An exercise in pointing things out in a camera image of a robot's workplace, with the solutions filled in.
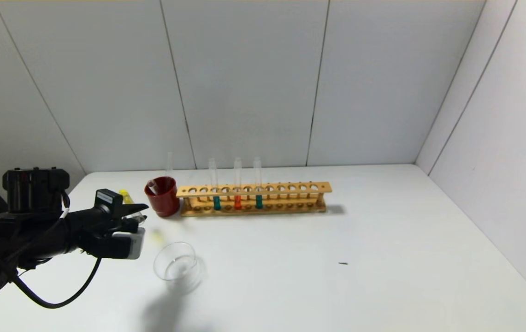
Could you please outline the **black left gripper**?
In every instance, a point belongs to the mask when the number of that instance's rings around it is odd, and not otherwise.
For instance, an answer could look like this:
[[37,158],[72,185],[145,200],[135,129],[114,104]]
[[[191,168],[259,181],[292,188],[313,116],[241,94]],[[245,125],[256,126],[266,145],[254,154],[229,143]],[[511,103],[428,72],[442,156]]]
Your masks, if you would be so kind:
[[100,189],[95,193],[92,208],[68,213],[65,222],[73,232],[107,232],[121,223],[122,232],[138,233],[138,229],[146,220],[142,211],[148,208],[149,206],[143,203],[123,204],[120,194],[109,189]]

